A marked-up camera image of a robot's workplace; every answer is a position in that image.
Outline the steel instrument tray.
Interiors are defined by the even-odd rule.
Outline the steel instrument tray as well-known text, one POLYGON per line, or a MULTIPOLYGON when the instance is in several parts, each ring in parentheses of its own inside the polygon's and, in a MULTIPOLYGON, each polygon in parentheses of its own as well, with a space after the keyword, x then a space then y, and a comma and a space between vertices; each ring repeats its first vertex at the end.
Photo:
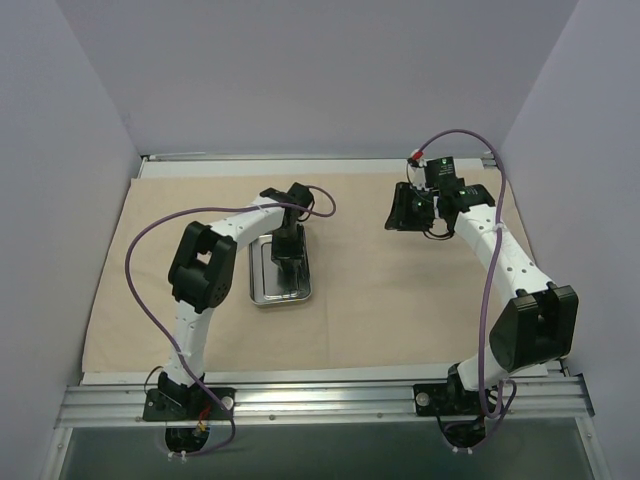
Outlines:
POLYGON ((249 245, 249 296, 256 306, 275 307, 310 299, 312 281, 306 232, 302 225, 298 231, 302 257, 292 267, 283 267, 272 258, 271 234, 262 235, 249 245))

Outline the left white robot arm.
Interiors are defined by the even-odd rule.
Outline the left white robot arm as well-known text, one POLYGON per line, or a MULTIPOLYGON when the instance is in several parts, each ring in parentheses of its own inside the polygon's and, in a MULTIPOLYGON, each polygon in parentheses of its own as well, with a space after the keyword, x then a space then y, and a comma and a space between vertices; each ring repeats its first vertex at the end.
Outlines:
POLYGON ((260 306, 299 302, 311 295, 306 234, 300 218, 315 205, 311 188, 295 182, 283 192, 262 191, 221 220, 190 223, 172 260, 168 280, 177 302, 173 338, 178 348, 158 381, 166 408, 179 419, 202 405, 204 350, 215 310, 230 293, 236 257, 250 256, 250 297, 260 306))

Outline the beige cloth surgical kit roll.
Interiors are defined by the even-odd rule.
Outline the beige cloth surgical kit roll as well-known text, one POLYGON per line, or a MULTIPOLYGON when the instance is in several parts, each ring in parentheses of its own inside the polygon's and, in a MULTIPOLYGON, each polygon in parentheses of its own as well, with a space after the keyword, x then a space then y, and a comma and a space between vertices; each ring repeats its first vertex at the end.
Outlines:
MULTIPOLYGON (((206 342, 210 372, 441 363, 475 354, 486 273, 460 238, 431 241, 384 228, 399 175, 298 175, 319 187, 306 224, 312 295, 260 308, 249 296, 248 255, 206 342)), ((86 373, 146 372, 165 363, 175 324, 168 270, 186 225, 220 219, 281 176, 149 178, 131 183, 86 335, 86 373)))

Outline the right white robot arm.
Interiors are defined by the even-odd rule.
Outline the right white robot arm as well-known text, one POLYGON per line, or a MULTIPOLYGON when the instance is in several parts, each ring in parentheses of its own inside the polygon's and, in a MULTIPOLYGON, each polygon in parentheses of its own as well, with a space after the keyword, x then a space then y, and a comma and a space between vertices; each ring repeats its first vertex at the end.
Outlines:
POLYGON ((387 230, 425 232, 437 219, 469 245, 502 305, 493 327, 483 331, 488 344, 457 365, 458 378, 443 390, 447 406, 464 413, 479 402, 480 388, 567 356, 579 299, 572 287, 557 285, 535 265, 501 222, 484 186, 459 180, 449 189, 420 192, 408 182, 396 184, 387 230))

